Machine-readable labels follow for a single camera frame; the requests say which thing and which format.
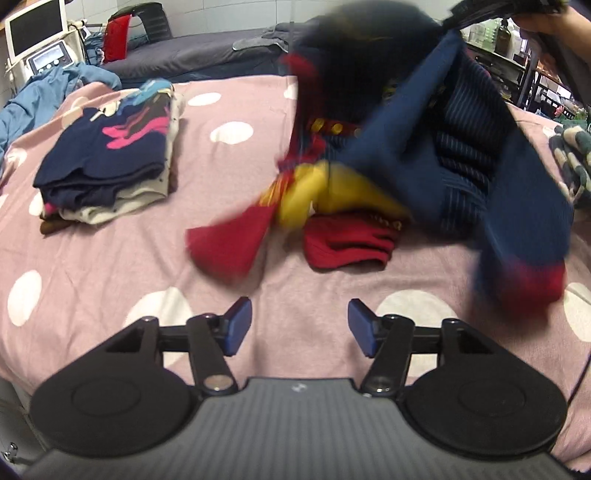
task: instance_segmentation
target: pink bedsheet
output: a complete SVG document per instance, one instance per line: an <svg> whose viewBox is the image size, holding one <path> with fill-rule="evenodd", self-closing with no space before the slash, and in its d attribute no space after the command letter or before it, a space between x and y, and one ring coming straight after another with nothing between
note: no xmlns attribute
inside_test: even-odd
<svg viewBox="0 0 591 480"><path fill-rule="evenodd" d="M250 277L224 287L197 271L184 231L240 209L275 176L294 112L291 79L246 77L179 84L187 101L174 146L178 190L143 212L102 228L77 226L43 238L40 196L31 186L43 155L80 107L121 93L99 84L70 95L54 120L15 141L15 167L0 196L0 375L33 392L41 381L142 315L183 324L202 312L223 312L248 295L254 318L240 352L229 360L239 380L251 375L361 379L363 358L347 327L351 298L379 314L399 313L419 325L464 319L551 378L568 397L591 349L591 222L573 227L568 288L547 320L520 324L499 317L472 296L476 254L406 232L384 271L369 267L317 273L298 235L273 233ZM556 174L548 122L514 112ZM182 354L166 365L190 380ZM434 366L413 359L411 375ZM571 466L591 466L591 375L575 398L554 453Z"/></svg>

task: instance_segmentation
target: black cable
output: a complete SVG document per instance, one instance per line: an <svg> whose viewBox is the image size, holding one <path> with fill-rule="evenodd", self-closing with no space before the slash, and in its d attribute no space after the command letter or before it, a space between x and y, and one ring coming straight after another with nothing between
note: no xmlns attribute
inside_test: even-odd
<svg viewBox="0 0 591 480"><path fill-rule="evenodd" d="M567 405L570 407L570 404L573 402L576 394L579 392L581 385L583 384L583 381L585 379L585 376L587 375L587 371L589 371L589 366L591 365L591 351L589 352L588 356L587 356L587 362L585 363L585 366L583 368L583 371L581 372L581 375L579 377L579 380L577 380L576 385L573 388L572 393L570 394L569 400L567 402Z"/></svg>
<svg viewBox="0 0 591 480"><path fill-rule="evenodd" d="M84 38L82 38L82 32L79 28L76 28L76 30L78 31L78 38L80 39L80 46L82 48L82 54L84 55L84 62L87 65L90 65L90 58L88 57L88 52L86 51L86 45L84 43Z"/></svg>

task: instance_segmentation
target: monitor screen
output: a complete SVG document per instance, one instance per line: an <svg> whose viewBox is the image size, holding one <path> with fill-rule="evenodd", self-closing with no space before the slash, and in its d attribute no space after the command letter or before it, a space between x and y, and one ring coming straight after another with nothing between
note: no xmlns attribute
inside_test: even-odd
<svg viewBox="0 0 591 480"><path fill-rule="evenodd" d="M59 0L51 0L10 20L15 56L62 31Z"/></svg>

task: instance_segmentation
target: red object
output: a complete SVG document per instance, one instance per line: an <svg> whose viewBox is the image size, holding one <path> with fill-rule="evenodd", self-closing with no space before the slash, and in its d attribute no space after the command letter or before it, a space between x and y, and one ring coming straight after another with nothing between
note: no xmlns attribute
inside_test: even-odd
<svg viewBox="0 0 591 480"><path fill-rule="evenodd" d="M293 130L291 131L290 146L285 155L285 159L280 162L280 169L283 169L281 167L283 163L291 164L294 160L301 162L300 128L307 124L310 119L313 120L323 117L324 112L322 80L320 79L320 73L318 73L316 67L314 67L314 65L306 58L296 53L285 55L282 57L282 61L287 64L291 74L297 77L298 97L295 104L296 113ZM316 152L319 146L320 144L317 144L316 147L313 148L314 152L308 154L308 157L311 158L307 158L304 161L309 162L318 160L318 155L324 150L324 144L322 145L322 150Z"/></svg>
<svg viewBox="0 0 591 480"><path fill-rule="evenodd" d="M314 215L304 227L304 255L313 268L334 269L366 260L386 265L402 223L374 213Z"/></svg>
<svg viewBox="0 0 591 480"><path fill-rule="evenodd" d="M104 63L115 60L123 60L127 57L127 32L131 15L109 20L105 30L105 41L103 52L105 53Z"/></svg>
<svg viewBox="0 0 591 480"><path fill-rule="evenodd" d="M195 264L222 281L243 280L252 268L292 180L291 173L282 174L240 215L215 225L187 230L185 242Z"/></svg>
<svg viewBox="0 0 591 480"><path fill-rule="evenodd" d="M517 318L544 314L564 294L564 262L544 268L513 265L501 276L499 299L507 312Z"/></svg>

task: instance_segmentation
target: folded clothes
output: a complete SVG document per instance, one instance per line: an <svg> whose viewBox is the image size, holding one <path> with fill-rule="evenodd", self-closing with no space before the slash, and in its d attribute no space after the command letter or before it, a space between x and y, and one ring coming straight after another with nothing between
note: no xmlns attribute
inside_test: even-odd
<svg viewBox="0 0 591 480"><path fill-rule="evenodd" d="M386 266L402 222L373 212L313 215L304 226L304 255L313 268L332 270L363 261Z"/></svg>
<svg viewBox="0 0 591 480"><path fill-rule="evenodd" d="M76 211L60 209L59 215L65 220L75 220L91 225L109 222L118 216L142 209L150 203L168 197L169 172L170 160L167 161L157 179L144 180L136 186L117 192L115 203L110 207L88 206Z"/></svg>
<svg viewBox="0 0 591 480"><path fill-rule="evenodd" d="M33 186L59 209L113 208L122 190L137 192L163 174L177 131L175 101L170 82L152 80L116 110L85 108L43 159Z"/></svg>

